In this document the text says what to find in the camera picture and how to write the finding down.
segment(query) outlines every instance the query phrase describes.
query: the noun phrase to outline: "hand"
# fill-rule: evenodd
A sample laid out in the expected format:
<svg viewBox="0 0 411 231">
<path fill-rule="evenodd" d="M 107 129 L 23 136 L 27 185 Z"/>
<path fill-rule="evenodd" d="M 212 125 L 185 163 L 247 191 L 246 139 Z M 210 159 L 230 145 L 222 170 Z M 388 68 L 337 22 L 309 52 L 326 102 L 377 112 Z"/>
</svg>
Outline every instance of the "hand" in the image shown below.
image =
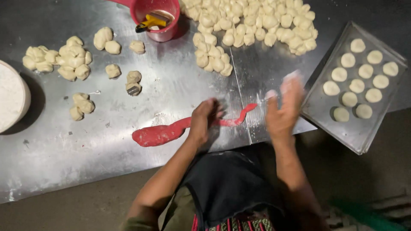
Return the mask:
<svg viewBox="0 0 411 231">
<path fill-rule="evenodd" d="M 191 115 L 191 128 L 187 140 L 195 142 L 198 146 L 205 144 L 208 140 L 208 128 L 216 118 L 222 116 L 222 106 L 216 98 L 200 103 Z"/>
<path fill-rule="evenodd" d="M 292 144 L 293 128 L 300 113 L 303 96 L 303 87 L 299 72 L 287 75 L 280 87 L 282 93 L 282 106 L 278 109 L 277 92 L 270 90 L 266 94 L 267 114 L 266 126 L 273 143 Z"/>
</svg>

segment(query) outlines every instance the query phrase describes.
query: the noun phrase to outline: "flour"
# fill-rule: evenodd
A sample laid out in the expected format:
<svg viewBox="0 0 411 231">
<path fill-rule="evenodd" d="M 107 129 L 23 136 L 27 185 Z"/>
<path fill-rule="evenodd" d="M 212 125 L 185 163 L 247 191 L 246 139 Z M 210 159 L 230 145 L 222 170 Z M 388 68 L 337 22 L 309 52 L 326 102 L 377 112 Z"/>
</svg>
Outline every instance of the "flour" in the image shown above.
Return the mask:
<svg viewBox="0 0 411 231">
<path fill-rule="evenodd" d="M 19 117 L 23 103 L 23 85 L 19 76 L 0 64 L 0 131 Z"/>
</svg>

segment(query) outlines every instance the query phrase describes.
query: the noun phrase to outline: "red dough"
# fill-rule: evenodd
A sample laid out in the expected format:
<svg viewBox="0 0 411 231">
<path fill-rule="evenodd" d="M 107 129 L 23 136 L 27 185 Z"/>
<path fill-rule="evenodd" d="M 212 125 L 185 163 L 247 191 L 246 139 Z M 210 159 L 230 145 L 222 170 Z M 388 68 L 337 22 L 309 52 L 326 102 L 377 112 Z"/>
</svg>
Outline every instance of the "red dough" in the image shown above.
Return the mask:
<svg viewBox="0 0 411 231">
<path fill-rule="evenodd" d="M 238 119 L 215 120 L 213 125 L 234 127 L 240 125 L 247 112 L 252 111 L 257 104 L 248 104 L 240 113 Z M 176 121 L 170 125 L 158 125 L 139 129 L 132 134 L 132 138 L 142 147 L 159 146 L 173 141 L 183 135 L 186 128 L 190 127 L 191 117 Z"/>
</svg>

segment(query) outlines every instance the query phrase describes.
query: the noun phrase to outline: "person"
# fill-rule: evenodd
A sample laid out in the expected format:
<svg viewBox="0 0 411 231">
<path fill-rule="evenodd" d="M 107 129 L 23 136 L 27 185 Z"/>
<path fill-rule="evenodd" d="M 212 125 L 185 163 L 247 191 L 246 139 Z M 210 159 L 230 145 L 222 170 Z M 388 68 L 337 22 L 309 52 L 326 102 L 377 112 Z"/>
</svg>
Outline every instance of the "person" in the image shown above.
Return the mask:
<svg viewBox="0 0 411 231">
<path fill-rule="evenodd" d="M 266 94 L 266 127 L 275 151 L 277 185 L 270 184 L 255 151 L 198 154 L 212 120 L 222 116 L 215 98 L 192 113 L 187 139 L 141 189 L 122 229 L 159 230 L 329 230 L 295 149 L 293 127 L 303 86 L 298 73 L 286 76 L 277 94 Z"/>
</svg>

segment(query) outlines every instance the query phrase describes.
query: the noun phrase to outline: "white bowl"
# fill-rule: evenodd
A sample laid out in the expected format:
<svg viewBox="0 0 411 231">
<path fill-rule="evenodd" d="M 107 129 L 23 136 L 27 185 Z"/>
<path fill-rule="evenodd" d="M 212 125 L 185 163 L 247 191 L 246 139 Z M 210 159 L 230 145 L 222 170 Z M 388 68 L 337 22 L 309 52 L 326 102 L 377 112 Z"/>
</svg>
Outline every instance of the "white bowl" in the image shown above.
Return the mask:
<svg viewBox="0 0 411 231">
<path fill-rule="evenodd" d="M 20 109 L 18 110 L 18 113 L 15 115 L 15 118 L 13 118 L 13 120 L 8 125 L 0 127 L 0 133 L 2 133 L 6 131 L 7 129 L 9 129 L 11 126 L 13 126 L 15 123 L 17 123 L 27 113 L 27 110 L 30 107 L 30 103 L 31 103 L 31 94 L 30 94 L 30 90 L 28 89 L 26 82 L 21 78 L 21 76 L 18 74 L 18 72 L 14 68 L 12 68 L 10 65 L 8 65 L 7 63 L 1 60 L 0 60 L 0 65 L 7 67 L 15 74 L 13 77 L 18 79 L 20 83 L 18 87 L 20 87 L 23 92 L 23 103 Z"/>
</svg>

